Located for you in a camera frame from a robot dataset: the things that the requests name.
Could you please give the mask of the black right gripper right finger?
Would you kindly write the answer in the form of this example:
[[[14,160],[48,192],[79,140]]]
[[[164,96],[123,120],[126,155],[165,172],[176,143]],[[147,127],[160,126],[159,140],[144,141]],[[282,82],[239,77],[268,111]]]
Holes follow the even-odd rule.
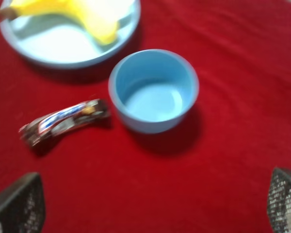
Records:
[[[291,170],[276,167],[267,197],[267,216],[274,233],[291,233]]]

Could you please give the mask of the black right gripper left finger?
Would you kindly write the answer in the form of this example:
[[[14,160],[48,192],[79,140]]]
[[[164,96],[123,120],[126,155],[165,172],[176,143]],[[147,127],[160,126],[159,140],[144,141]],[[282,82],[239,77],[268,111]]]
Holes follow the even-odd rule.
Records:
[[[45,218],[39,173],[29,172],[0,192],[0,233],[40,233]]]

